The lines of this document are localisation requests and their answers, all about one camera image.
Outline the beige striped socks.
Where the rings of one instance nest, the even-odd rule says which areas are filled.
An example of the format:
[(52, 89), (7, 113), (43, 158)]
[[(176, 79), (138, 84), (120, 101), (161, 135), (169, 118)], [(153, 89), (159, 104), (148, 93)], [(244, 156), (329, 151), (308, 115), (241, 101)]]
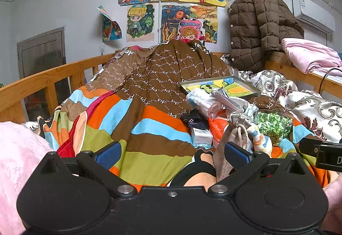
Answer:
[(228, 119), (228, 123), (228, 127), (213, 154), (217, 181), (221, 181), (229, 176), (233, 169), (231, 162), (224, 157), (224, 147), (227, 142), (235, 143), (237, 146), (250, 153), (253, 151), (264, 152), (269, 157), (271, 157), (273, 150), (271, 139), (262, 135), (258, 126), (245, 115), (240, 115), (236, 112), (232, 113)]

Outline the grey face mask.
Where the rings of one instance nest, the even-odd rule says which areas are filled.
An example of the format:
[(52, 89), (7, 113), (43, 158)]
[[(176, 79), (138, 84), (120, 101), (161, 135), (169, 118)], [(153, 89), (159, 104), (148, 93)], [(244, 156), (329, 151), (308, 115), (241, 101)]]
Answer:
[(238, 112), (246, 115), (253, 115), (259, 108), (240, 97), (229, 97), (224, 88), (214, 88), (211, 95), (224, 105), (231, 112)]

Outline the black dark socks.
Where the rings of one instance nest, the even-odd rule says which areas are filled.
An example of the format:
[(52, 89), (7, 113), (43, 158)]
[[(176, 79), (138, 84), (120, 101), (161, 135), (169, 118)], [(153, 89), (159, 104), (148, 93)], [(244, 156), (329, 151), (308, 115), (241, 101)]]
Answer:
[(209, 129), (208, 120), (197, 109), (192, 109), (188, 114), (184, 113), (180, 119), (189, 128), (193, 127), (201, 130)]

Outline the white patterned baby cloth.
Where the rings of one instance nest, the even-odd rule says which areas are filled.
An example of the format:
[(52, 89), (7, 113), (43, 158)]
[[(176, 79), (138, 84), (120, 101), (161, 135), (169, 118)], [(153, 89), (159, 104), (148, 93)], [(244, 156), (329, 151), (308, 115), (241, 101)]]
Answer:
[(188, 92), (186, 102), (201, 112), (206, 119), (214, 119), (223, 109), (221, 102), (200, 88), (194, 88)]

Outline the orange white plastic bag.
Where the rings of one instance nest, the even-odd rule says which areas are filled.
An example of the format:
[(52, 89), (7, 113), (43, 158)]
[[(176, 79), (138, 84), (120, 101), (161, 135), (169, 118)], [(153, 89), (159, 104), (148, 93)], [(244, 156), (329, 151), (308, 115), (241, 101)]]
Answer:
[(213, 147), (217, 148), (226, 128), (229, 123), (227, 118), (216, 117), (214, 119), (208, 119), (209, 130), (213, 136)]

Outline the white floral satin quilt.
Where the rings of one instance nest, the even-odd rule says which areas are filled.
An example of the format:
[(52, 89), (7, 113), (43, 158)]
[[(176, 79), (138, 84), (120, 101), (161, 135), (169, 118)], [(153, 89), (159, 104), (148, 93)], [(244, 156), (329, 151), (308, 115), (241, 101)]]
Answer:
[(258, 73), (232, 67), (230, 55), (222, 55), (232, 75), (251, 83), (262, 95), (273, 98), (322, 140), (341, 143), (341, 101), (326, 100), (312, 90), (299, 90), (290, 79), (274, 70)]

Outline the bag of green peas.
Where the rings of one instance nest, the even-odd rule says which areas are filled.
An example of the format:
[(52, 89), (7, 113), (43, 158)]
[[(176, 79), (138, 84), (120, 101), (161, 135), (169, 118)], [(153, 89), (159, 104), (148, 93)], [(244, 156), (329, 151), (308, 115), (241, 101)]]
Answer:
[(261, 134), (271, 139), (273, 146), (279, 146), (283, 139), (287, 139), (293, 126), (293, 117), (289, 113), (257, 111), (254, 123)]

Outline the metal tray with drawing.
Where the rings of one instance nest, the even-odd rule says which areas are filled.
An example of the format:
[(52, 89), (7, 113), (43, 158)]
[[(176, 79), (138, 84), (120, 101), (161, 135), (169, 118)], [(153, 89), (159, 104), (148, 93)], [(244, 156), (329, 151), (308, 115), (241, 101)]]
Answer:
[(240, 97), (245, 100), (261, 95), (260, 89), (235, 76), (184, 81), (180, 83), (180, 88), (185, 94), (191, 92), (195, 88), (202, 89), (206, 93), (212, 93), (213, 89), (223, 88), (229, 97)]

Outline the pink fluffy blanket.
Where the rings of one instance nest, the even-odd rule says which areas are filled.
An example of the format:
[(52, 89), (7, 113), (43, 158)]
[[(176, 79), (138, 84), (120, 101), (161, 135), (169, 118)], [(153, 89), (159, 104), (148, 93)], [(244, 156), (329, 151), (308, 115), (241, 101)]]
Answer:
[(1, 123), (1, 234), (22, 234), (17, 197), (45, 154), (53, 149), (41, 136), (13, 122)]

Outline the pink folded blanket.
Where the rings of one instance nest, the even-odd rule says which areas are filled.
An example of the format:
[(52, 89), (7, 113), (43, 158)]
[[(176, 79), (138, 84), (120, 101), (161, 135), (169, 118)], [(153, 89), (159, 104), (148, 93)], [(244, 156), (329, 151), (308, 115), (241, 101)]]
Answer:
[(339, 54), (332, 48), (300, 38), (284, 38), (281, 43), (287, 57), (302, 73), (326, 73), (332, 68), (341, 70)]

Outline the folded loose blue drawing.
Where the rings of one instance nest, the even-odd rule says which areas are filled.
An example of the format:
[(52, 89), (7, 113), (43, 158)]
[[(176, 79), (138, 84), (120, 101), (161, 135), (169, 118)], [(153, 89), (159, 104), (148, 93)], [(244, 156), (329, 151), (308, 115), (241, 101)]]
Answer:
[(102, 15), (102, 39), (103, 42), (119, 40), (122, 38), (122, 30), (118, 23), (114, 21), (103, 6), (98, 6), (97, 10)]

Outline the pink anime girl drawing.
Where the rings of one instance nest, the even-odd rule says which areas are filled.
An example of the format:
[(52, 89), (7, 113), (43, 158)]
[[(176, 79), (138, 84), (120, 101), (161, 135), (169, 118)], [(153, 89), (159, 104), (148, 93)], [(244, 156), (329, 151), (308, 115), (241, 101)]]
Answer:
[(182, 19), (178, 24), (178, 40), (198, 40), (205, 41), (204, 19)]

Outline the brown puffer jacket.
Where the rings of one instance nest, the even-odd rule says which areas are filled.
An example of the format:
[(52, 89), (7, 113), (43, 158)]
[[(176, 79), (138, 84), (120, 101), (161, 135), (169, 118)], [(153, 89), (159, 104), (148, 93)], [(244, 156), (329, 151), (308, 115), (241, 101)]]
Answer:
[(257, 73), (284, 38), (304, 38), (304, 29), (283, 0), (235, 0), (228, 9), (232, 67)]

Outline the anime boy green drawing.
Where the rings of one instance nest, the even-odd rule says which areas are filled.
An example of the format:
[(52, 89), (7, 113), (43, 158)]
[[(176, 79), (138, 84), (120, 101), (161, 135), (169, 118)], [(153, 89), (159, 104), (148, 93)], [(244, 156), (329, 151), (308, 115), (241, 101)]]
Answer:
[(136, 4), (127, 9), (126, 41), (155, 40), (154, 4)]

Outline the wooden bed rail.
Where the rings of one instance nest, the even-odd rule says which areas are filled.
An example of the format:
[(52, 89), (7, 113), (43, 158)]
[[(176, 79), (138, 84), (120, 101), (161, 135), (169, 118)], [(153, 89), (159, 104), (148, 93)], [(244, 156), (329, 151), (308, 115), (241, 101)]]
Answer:
[[(106, 54), (64, 64), (4, 86), (1, 88), (1, 122), (11, 121), (19, 124), (28, 121), (23, 99), (40, 90), (44, 91), (49, 112), (53, 113), (58, 105), (55, 83), (68, 78), (71, 90), (74, 91), (85, 84), (85, 70), (92, 69), (95, 74), (99, 71), (96, 67), (105, 64), (113, 56), (114, 54)], [(301, 81), (312, 85), (316, 92), (326, 92), (341, 99), (340, 81), (328, 78), (322, 80), (322, 77), (315, 73), (304, 74), (295, 67), (270, 60), (266, 62), (266, 69), (275, 70), (294, 82)]]

